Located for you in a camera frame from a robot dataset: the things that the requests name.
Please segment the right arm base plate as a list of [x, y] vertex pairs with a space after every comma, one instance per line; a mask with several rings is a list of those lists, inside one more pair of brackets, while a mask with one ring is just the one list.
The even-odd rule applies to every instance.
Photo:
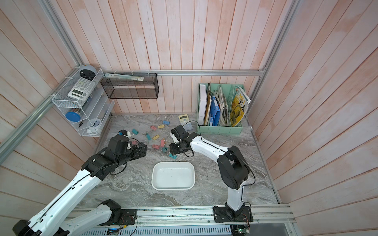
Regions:
[[243, 205], [239, 210], [234, 211], [229, 206], [214, 206], [213, 207], [214, 221], [216, 223], [229, 223], [229, 222], [247, 222], [254, 221], [251, 207]]

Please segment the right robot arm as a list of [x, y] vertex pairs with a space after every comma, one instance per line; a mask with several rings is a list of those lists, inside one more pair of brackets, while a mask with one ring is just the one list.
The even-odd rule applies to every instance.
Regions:
[[181, 125], [171, 130], [170, 137], [173, 140], [169, 145], [171, 154], [185, 154], [188, 151], [195, 154], [198, 152], [218, 164], [220, 176], [228, 187], [225, 208], [235, 217], [240, 215], [245, 207], [243, 186], [252, 170], [239, 148], [217, 145], [202, 138], [198, 133], [188, 133]]

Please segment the white storage tray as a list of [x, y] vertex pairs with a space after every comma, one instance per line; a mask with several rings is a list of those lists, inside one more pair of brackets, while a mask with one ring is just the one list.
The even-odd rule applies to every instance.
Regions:
[[195, 168], [190, 162], [160, 162], [153, 168], [151, 184], [159, 191], [190, 190], [195, 185]]

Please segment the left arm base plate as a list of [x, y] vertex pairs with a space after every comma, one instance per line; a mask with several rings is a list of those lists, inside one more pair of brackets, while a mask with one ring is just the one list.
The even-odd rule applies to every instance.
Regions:
[[100, 226], [134, 225], [136, 222], [137, 209], [118, 209], [112, 211], [109, 220]]

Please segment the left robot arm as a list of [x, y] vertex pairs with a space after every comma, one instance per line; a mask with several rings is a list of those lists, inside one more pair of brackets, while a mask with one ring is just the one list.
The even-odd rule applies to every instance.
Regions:
[[13, 226], [17, 236], [78, 236], [100, 226], [134, 223], [132, 214], [126, 214], [113, 200], [106, 200], [94, 210], [67, 220], [72, 210], [107, 176], [115, 176], [119, 166], [145, 157], [147, 146], [133, 139], [116, 135], [107, 147], [89, 157], [73, 180], [46, 207], [30, 220], [20, 220]]

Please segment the teal binder clip lowest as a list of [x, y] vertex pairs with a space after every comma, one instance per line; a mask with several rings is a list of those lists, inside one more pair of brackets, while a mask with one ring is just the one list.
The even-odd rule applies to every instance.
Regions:
[[176, 159], [177, 158], [176, 155], [172, 155], [171, 153], [169, 153], [169, 157], [171, 157], [172, 159]]

